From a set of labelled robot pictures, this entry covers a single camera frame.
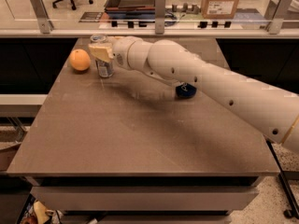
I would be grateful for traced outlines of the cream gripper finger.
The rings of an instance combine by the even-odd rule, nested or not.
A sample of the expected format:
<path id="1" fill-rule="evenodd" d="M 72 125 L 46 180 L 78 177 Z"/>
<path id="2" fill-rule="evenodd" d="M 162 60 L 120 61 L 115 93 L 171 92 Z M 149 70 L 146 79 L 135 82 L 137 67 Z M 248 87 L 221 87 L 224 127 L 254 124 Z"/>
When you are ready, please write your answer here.
<path id="1" fill-rule="evenodd" d="M 89 45 L 91 55 L 103 62 L 110 63 L 113 59 L 111 43 L 92 43 Z"/>

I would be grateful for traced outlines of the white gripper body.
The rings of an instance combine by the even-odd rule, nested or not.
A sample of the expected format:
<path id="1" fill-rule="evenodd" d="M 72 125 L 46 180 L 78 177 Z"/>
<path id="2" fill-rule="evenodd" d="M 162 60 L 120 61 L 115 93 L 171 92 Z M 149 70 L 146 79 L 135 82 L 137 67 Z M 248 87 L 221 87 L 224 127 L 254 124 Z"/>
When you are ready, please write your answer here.
<path id="1" fill-rule="evenodd" d="M 141 38 L 134 36 L 116 39 L 112 45 L 113 63 L 126 70 L 140 71 L 142 62 L 135 59 L 136 52 L 132 49 L 132 45 L 141 41 Z"/>

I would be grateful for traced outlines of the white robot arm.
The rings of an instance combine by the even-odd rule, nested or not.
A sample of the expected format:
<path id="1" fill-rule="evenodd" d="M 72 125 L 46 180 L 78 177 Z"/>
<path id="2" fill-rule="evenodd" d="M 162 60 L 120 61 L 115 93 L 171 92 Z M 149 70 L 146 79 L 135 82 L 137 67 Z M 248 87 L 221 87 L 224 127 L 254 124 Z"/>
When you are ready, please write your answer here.
<path id="1" fill-rule="evenodd" d="M 187 83 L 202 91 L 272 142 L 299 153 L 299 96 L 203 61 L 170 40 L 146 42 L 134 36 L 91 43 L 103 62 L 136 70 L 167 84 Z"/>

